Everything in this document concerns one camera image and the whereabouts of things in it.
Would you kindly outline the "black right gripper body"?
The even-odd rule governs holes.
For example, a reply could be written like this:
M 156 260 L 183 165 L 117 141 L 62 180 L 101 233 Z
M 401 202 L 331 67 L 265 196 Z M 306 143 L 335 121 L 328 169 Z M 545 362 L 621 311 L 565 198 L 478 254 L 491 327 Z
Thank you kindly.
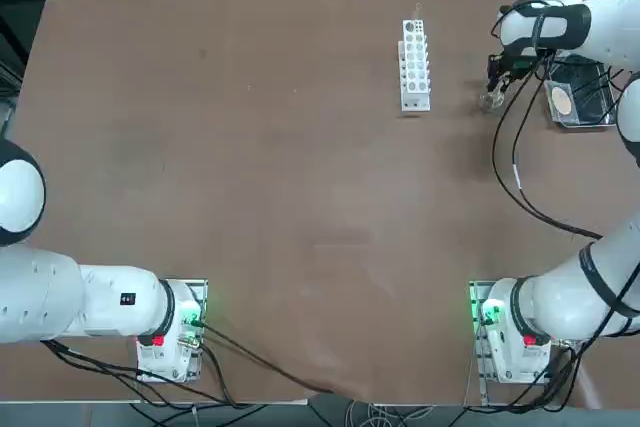
M 511 80 L 523 79 L 538 61 L 536 55 L 511 55 L 506 52 L 488 56 L 487 75 L 489 80 L 499 80 L 507 76 Z

